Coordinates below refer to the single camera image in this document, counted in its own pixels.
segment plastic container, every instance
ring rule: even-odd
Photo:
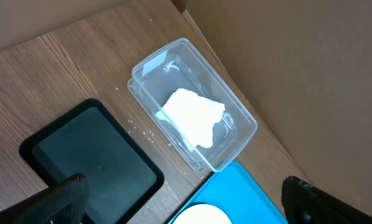
[[[133,68],[132,76],[129,91],[196,172],[223,170],[258,128],[245,106],[187,39],[175,40],[145,58]],[[213,127],[211,148],[197,146],[190,151],[192,146],[163,112],[162,106],[179,88],[225,105],[222,120]],[[158,111],[167,121],[156,118]]]

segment white round object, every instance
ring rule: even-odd
[[[229,217],[219,208],[199,204],[184,210],[174,221],[174,224],[231,224]]]

